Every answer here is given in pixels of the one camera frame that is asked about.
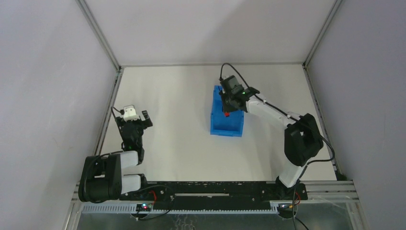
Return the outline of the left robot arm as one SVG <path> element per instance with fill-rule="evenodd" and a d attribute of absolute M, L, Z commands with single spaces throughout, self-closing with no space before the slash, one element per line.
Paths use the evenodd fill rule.
<path fill-rule="evenodd" d="M 85 159 L 78 188 L 82 202 L 117 200 L 121 195 L 141 188 L 141 175 L 125 175 L 123 170 L 143 162 L 144 130 L 153 123 L 146 110 L 139 115 L 135 108 L 127 107 L 120 113 L 114 120 L 122 138 L 121 150 Z"/>

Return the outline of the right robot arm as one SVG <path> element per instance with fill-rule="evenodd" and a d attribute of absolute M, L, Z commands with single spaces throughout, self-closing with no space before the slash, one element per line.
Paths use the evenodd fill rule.
<path fill-rule="evenodd" d="M 259 97 L 259 90 L 243 87 L 234 75 L 219 78 L 219 95 L 224 113 L 243 111 L 255 115 L 283 131 L 287 162 L 277 181 L 286 188 L 296 185 L 310 160 L 324 146 L 316 119 L 311 114 L 285 112 Z"/>

